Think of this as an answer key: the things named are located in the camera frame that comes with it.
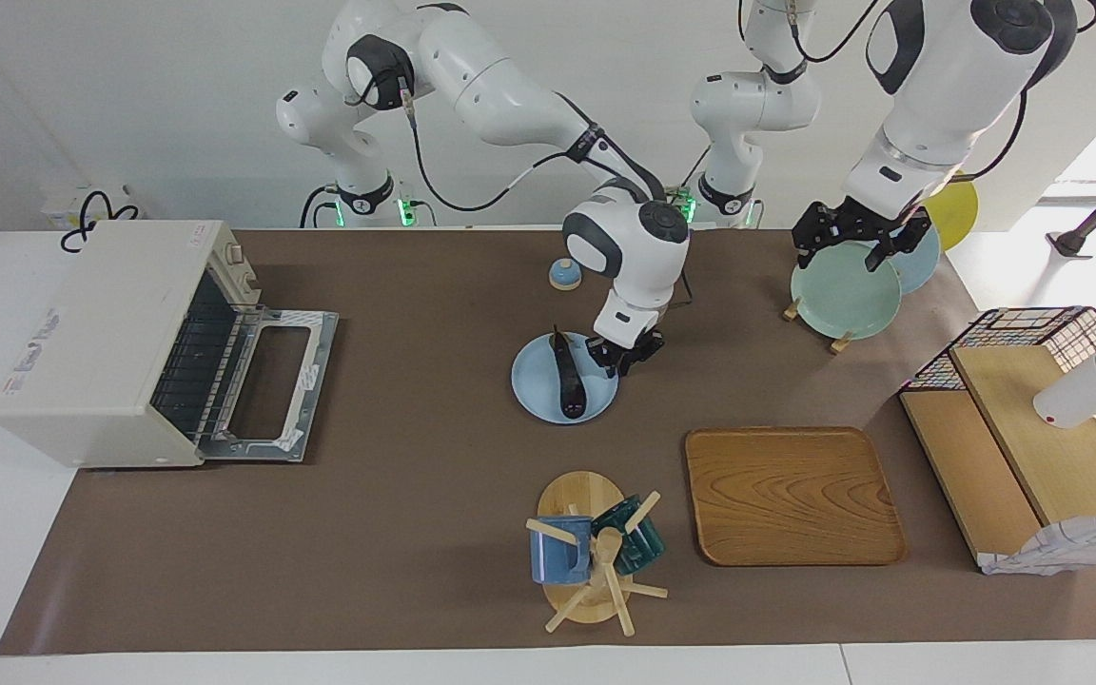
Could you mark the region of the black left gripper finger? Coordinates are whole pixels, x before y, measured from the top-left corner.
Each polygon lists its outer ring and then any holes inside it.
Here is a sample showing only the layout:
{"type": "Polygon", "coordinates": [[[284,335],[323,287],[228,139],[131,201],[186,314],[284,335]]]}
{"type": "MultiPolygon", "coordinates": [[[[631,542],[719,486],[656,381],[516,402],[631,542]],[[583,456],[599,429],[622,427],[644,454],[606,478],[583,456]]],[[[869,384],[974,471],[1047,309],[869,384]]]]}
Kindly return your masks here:
{"type": "Polygon", "coordinates": [[[794,222],[791,235],[797,267],[808,269],[819,251],[836,244],[836,214],[822,201],[813,201],[794,222]]]}
{"type": "Polygon", "coordinates": [[[867,272],[892,265],[899,278],[931,278],[935,273],[935,229],[929,214],[913,214],[893,231],[871,235],[867,272]]]}

